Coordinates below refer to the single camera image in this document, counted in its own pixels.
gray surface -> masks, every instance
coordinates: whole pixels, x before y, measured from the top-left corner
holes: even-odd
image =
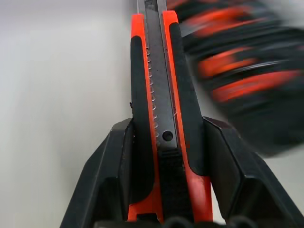
[[[303,1],[268,1],[303,25]],[[133,9],[126,0],[0,1],[0,227],[59,227],[84,163],[131,116]],[[267,163],[304,212],[296,150]]]
[[[177,138],[175,123],[173,117],[173,107],[171,104],[171,93],[169,89],[169,81],[167,76],[166,58],[162,42],[162,31],[160,26],[160,16],[156,11],[156,0],[152,4],[146,4],[146,23],[147,23],[147,39],[149,40],[149,58],[151,60],[150,84],[151,93],[155,98],[153,101],[156,143],[158,151],[174,150],[177,148]],[[162,134],[170,131],[173,134],[171,141],[165,141]]]

black rubber grip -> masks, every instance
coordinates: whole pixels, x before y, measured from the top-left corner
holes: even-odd
[[[143,59],[139,36],[131,39],[131,90],[134,122],[131,202],[145,199],[154,184],[154,163],[150,134],[149,110]]]
[[[182,152],[179,149],[159,152],[158,164],[164,219],[180,216],[193,221]]]
[[[197,175],[207,176],[203,120],[188,71],[178,23],[172,23],[169,30],[189,166]]]

